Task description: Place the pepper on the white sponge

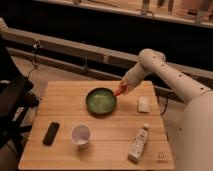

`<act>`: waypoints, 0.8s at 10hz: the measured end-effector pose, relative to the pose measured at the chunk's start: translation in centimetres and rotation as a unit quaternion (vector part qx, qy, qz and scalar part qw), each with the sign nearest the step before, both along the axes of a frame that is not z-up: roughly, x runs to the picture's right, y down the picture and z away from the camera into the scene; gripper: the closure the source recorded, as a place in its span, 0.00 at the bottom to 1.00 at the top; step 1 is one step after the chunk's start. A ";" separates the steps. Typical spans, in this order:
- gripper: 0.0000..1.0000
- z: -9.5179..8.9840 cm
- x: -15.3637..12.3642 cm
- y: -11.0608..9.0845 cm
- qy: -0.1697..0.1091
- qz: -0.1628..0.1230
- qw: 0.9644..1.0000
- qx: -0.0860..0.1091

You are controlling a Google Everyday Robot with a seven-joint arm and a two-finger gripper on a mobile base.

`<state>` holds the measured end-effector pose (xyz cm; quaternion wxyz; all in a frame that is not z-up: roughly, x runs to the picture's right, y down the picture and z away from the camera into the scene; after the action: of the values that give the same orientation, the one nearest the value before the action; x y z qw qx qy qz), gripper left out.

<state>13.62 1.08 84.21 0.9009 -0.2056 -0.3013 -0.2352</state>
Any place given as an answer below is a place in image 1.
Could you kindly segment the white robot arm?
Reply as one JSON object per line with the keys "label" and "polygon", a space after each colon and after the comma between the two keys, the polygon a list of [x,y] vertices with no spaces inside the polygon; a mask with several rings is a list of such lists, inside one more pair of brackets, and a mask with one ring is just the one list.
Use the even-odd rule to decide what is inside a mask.
{"label": "white robot arm", "polygon": [[163,53],[143,49],[137,63],[122,78],[119,90],[122,94],[131,92],[151,73],[186,104],[175,171],[213,171],[213,89],[168,65]]}

